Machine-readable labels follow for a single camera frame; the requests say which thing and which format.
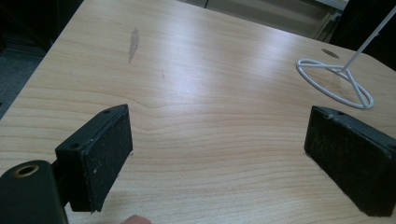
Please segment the floor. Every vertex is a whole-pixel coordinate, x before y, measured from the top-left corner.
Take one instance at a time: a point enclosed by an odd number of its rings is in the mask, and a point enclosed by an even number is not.
[[[0,52],[0,119],[46,54],[17,33],[6,32],[3,38],[6,47]]]

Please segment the wooden table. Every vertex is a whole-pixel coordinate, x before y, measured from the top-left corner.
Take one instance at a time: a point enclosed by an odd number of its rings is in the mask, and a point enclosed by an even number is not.
[[[66,207],[70,223],[132,214],[155,223],[395,223],[364,215],[304,154],[312,105],[396,137],[394,71],[359,57],[351,71],[375,98],[359,110],[296,70],[301,58],[343,64],[352,54],[178,1],[86,0],[0,121],[0,172],[55,161],[54,149],[96,113],[128,104],[134,155],[103,212]],[[354,95],[329,72],[316,77]]]

